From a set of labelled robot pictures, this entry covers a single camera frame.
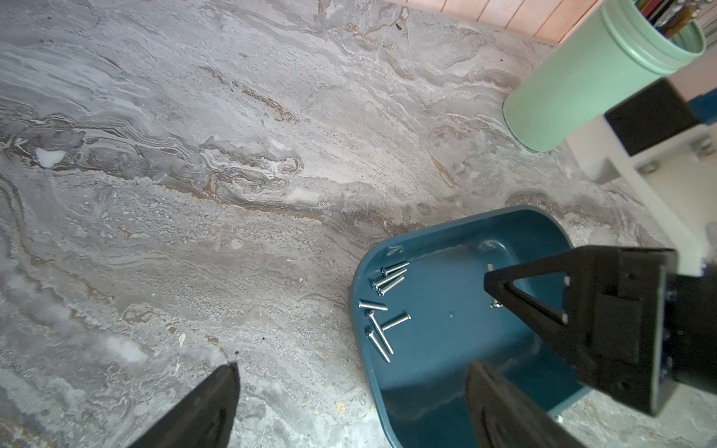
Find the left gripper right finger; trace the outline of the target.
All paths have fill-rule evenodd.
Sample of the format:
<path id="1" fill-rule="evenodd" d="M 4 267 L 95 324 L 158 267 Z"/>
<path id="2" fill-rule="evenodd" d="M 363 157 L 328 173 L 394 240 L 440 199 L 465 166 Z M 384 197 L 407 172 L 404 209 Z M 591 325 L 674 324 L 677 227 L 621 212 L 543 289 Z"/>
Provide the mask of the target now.
<path id="1" fill-rule="evenodd" d="M 466 399 L 481 447 L 580 447 L 582 444 L 489 364 L 470 364 Z"/>

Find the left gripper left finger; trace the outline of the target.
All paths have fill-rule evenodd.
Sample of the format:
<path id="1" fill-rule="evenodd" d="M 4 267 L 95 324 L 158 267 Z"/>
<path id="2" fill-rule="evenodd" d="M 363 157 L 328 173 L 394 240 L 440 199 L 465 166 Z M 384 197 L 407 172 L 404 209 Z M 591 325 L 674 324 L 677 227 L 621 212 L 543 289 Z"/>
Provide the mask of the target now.
<path id="1" fill-rule="evenodd" d="M 132 446 L 224 448 L 231 438 L 239 398 L 237 364 L 221 365 Z"/>

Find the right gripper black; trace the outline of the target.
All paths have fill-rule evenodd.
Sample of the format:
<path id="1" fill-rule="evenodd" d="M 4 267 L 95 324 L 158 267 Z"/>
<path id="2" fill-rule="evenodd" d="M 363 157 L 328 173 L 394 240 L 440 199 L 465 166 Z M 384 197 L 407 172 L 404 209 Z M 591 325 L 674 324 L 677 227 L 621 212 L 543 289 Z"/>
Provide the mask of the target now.
<path id="1" fill-rule="evenodd" d="M 716 267 L 676 272 L 670 249 L 584 246 L 485 274 L 485 292 L 546 342 L 576 342 L 578 378 L 656 416 L 676 386 L 716 392 Z M 562 310 L 515 282 L 560 274 Z"/>

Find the teal plastic storage tray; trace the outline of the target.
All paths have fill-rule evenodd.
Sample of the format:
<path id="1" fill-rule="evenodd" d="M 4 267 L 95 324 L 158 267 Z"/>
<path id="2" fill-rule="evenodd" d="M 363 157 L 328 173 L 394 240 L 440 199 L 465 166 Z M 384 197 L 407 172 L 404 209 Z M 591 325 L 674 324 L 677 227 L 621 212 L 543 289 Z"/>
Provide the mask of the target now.
<path id="1" fill-rule="evenodd" d="M 350 312 L 381 426 L 394 447 L 474 447 L 465 397 L 469 365 L 485 360 L 549 416 L 580 401 L 587 388 L 573 368 L 510 311 L 493 306 L 489 268 L 536 261 L 571 249 L 563 228 L 536 207 L 517 206 L 388 239 L 372 248 L 353 279 Z M 394 348 L 386 363 L 369 341 L 358 299 L 375 300 L 379 269 L 409 261 L 388 293 L 382 322 Z"/>

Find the pile of silver screws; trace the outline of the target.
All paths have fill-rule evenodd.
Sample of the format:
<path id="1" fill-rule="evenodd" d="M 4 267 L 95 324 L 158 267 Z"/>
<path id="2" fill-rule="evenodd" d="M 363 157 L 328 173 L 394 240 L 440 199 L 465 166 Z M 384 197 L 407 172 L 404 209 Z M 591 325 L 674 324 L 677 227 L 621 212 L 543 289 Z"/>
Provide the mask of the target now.
<path id="1" fill-rule="evenodd" d="M 357 308 L 368 319 L 367 337 L 386 363 L 390 363 L 391 357 L 394 355 L 394 348 L 386 336 L 386 331 L 410 320 L 411 317 L 404 312 L 387 322 L 382 322 L 379 315 L 390 311 L 390 307 L 384 300 L 390 291 L 405 281 L 409 266 L 409 261 L 402 261 L 381 267 L 378 272 L 379 276 L 370 282 L 371 292 L 376 294 L 376 299 L 358 299 Z"/>

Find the mint green cup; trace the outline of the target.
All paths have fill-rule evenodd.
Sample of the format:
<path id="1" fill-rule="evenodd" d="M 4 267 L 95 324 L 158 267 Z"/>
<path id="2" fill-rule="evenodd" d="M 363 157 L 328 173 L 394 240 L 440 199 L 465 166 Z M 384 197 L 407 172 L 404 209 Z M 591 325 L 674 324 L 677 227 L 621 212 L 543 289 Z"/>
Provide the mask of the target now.
<path id="1" fill-rule="evenodd" d="M 706 40 L 690 20 L 666 37 L 632 1 L 605 1 L 503 104 L 512 135 L 535 152 L 698 59 Z"/>

